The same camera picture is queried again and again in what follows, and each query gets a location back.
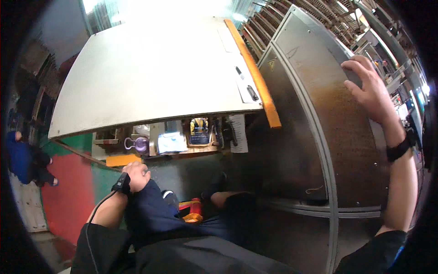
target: black shorts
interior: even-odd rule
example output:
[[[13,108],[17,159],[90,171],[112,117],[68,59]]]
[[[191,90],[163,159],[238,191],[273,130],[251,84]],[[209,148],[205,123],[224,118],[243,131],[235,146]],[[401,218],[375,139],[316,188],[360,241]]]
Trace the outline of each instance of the black shorts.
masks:
[[[128,200],[125,222],[133,237],[135,249],[162,240],[212,235],[245,245],[253,227],[256,199],[250,193],[238,193],[225,201],[218,216],[200,224],[188,224],[173,216],[154,180]]]

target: orange wood strip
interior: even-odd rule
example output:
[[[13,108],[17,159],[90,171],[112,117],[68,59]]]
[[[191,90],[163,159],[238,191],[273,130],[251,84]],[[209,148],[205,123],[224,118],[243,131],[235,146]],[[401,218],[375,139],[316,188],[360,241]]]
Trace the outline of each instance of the orange wood strip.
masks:
[[[142,162],[141,158],[135,154],[110,156],[106,158],[107,167],[123,167],[132,162]]]
[[[251,56],[251,53],[248,51],[245,42],[242,40],[242,37],[240,36],[233,22],[229,19],[225,19],[224,21],[226,26],[230,30],[231,35],[233,36],[234,41],[237,44],[237,47],[240,50],[240,54],[243,56],[245,63],[248,66],[248,70],[251,73],[251,76],[254,80],[254,84],[257,87],[258,93],[260,94],[260,98],[263,103],[263,108],[265,109],[266,117],[268,118],[269,126],[271,128],[280,128],[281,122],[280,122],[280,118],[278,117],[278,113],[275,108],[274,101],[272,100],[271,94],[269,93],[265,80],[260,74],[260,71],[258,70],[257,65],[255,64],[254,59]]]

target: hand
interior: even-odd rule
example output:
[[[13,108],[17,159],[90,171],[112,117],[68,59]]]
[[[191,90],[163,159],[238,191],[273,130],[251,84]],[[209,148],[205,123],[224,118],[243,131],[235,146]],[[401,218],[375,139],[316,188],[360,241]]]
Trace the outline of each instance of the hand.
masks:
[[[140,162],[132,162],[124,166],[122,172],[126,172],[131,178],[129,187],[131,188],[131,193],[139,192],[149,182],[151,179],[151,172],[147,171],[148,167]]]
[[[15,132],[15,141],[16,142],[20,141],[21,137],[22,137],[21,132],[19,132],[19,131]]]
[[[354,71],[362,80],[362,89],[349,80],[344,85],[371,119],[381,125],[398,123],[399,117],[385,84],[366,57],[355,55],[341,67]]]

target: marker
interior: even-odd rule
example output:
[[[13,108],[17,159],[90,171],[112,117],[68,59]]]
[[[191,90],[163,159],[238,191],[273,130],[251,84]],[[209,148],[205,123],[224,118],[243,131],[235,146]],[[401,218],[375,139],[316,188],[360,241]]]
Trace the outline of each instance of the marker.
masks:
[[[257,101],[258,100],[257,94],[255,94],[255,91],[252,89],[252,87],[250,85],[247,86],[247,91],[251,95],[253,101]]]
[[[242,80],[245,80],[245,76],[242,74],[242,72],[240,71],[240,69],[239,69],[238,67],[236,67],[236,71],[237,71],[237,73],[239,74],[240,78],[241,78]]]

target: purple kettlebell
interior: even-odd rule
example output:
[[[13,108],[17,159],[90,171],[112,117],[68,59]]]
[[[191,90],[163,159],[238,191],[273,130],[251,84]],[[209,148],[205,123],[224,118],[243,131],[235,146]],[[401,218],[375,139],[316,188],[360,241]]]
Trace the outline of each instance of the purple kettlebell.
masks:
[[[132,145],[130,147],[126,145],[127,140],[130,140],[132,142]],[[124,144],[125,144],[125,149],[131,149],[135,147],[135,149],[142,155],[149,153],[149,139],[147,137],[138,137],[136,140],[133,140],[128,137],[125,139]]]

